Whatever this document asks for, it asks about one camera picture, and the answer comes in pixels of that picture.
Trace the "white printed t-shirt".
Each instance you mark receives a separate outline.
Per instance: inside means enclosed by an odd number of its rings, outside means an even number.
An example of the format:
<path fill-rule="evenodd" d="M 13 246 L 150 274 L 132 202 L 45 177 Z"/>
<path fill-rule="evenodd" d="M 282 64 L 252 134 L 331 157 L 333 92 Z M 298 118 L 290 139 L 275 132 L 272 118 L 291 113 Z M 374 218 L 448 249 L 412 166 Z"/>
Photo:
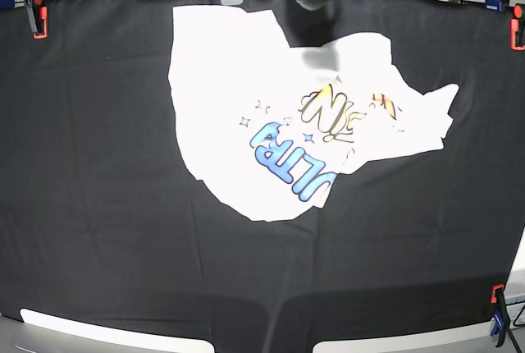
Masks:
<path fill-rule="evenodd" d="M 181 156 L 252 221 L 295 219 L 322 208 L 341 175 L 444 146 L 459 86 L 410 87 L 383 34 L 292 47 L 270 10 L 193 5 L 172 15 Z"/>

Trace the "black table cloth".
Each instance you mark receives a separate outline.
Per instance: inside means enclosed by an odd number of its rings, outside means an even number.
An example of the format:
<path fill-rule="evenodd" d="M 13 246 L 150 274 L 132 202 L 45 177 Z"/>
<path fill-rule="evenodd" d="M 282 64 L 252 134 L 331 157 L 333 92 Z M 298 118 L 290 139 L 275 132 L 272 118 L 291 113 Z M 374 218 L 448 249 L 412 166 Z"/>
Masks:
<path fill-rule="evenodd" d="M 391 41 L 421 93 L 457 84 L 440 150 L 366 163 L 322 208 L 252 221 L 189 172 L 168 80 L 174 7 L 70 0 L 34 39 L 1 14 L 1 311 L 309 352 L 487 321 L 524 228 L 524 56 L 509 18 L 425 0 L 244 0 L 292 47 Z"/>

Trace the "orange clamp top left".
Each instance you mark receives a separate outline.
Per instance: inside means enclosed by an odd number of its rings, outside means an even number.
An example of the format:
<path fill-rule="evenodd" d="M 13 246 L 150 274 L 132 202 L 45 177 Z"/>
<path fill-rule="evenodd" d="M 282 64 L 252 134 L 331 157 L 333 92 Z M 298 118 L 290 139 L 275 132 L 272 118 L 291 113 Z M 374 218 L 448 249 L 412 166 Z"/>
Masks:
<path fill-rule="evenodd" d="M 48 37 L 48 8 L 44 0 L 24 0 L 24 8 L 28 15 L 30 30 L 34 39 Z"/>

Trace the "orange clamp top right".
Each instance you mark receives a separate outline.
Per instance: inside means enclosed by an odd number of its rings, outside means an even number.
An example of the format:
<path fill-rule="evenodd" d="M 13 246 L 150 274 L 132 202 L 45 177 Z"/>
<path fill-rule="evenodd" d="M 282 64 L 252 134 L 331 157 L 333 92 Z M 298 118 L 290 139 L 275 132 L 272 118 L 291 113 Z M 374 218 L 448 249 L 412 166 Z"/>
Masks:
<path fill-rule="evenodd" d="M 516 51 L 524 50 L 524 5 L 516 4 L 513 9 L 514 17 L 510 21 L 511 48 Z"/>

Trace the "orange blue clamp bottom right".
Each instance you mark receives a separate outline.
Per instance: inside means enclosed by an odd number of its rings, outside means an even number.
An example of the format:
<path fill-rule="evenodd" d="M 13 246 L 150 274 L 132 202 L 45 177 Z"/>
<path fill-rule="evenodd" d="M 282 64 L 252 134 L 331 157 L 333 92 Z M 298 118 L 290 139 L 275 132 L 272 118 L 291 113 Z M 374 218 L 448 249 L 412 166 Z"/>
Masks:
<path fill-rule="evenodd" d="M 492 287 L 491 309 L 491 318 L 495 324 L 491 329 L 490 336 L 497 337 L 495 347 L 500 348 L 504 345 L 509 324 L 509 320 L 507 320 L 506 301 L 504 300 L 504 284 L 497 284 Z"/>

